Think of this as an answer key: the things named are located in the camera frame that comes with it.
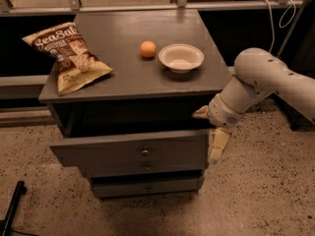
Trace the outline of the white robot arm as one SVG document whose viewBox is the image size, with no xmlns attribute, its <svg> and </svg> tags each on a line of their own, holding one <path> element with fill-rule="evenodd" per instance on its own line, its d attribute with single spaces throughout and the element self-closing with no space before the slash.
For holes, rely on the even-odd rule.
<svg viewBox="0 0 315 236">
<path fill-rule="evenodd" d="M 209 104 L 193 113 L 216 128 L 209 133 L 212 162 L 221 158 L 235 126 L 251 106 L 271 94 L 315 120 L 315 80 L 290 70 L 279 58 L 260 48 L 248 48 L 234 61 L 234 76 Z"/>
</svg>

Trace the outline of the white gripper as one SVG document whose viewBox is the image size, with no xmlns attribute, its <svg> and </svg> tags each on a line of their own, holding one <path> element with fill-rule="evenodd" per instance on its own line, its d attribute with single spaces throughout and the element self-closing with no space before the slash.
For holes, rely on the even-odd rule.
<svg viewBox="0 0 315 236">
<path fill-rule="evenodd" d="M 228 128 L 233 128 L 242 119 L 243 115 L 231 110 L 219 94 L 192 114 L 193 118 L 208 119 L 216 127 L 209 132 L 208 155 L 211 163 L 217 163 L 221 158 L 231 136 Z"/>
</svg>

